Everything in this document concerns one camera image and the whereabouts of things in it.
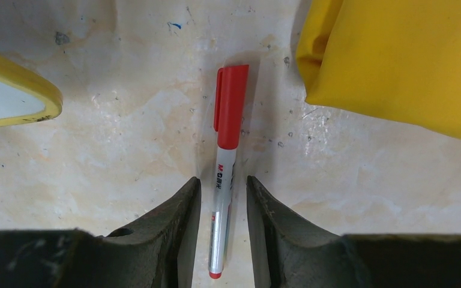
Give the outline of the red capped marker pen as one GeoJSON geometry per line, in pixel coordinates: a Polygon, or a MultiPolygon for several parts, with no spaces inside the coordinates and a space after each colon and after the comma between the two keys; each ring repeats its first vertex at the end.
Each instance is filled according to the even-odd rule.
{"type": "Polygon", "coordinates": [[[234,65],[222,67],[217,72],[213,122],[214,131],[217,133],[217,150],[208,258],[209,276],[214,280],[221,277],[226,258],[234,167],[240,141],[249,68],[248,64],[234,65]]]}

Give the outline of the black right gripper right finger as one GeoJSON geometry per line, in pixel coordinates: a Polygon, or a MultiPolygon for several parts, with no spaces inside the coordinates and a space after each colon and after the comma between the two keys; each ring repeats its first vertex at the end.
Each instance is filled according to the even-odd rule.
{"type": "Polygon", "coordinates": [[[461,287],[461,234],[336,235],[247,178],[256,287],[461,287]]]}

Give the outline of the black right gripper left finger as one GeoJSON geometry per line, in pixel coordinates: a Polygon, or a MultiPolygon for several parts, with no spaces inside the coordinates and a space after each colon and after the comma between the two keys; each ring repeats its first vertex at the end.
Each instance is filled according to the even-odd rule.
{"type": "Polygon", "coordinates": [[[80,229],[0,230],[0,287],[190,287],[201,183],[107,236],[80,229]]]}

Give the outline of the whiteboard with yellow rim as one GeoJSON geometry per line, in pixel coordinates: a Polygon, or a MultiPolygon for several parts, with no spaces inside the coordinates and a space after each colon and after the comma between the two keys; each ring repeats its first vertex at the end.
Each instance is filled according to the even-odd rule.
{"type": "Polygon", "coordinates": [[[0,127],[41,122],[62,112],[61,91],[0,55],[0,127]]]}

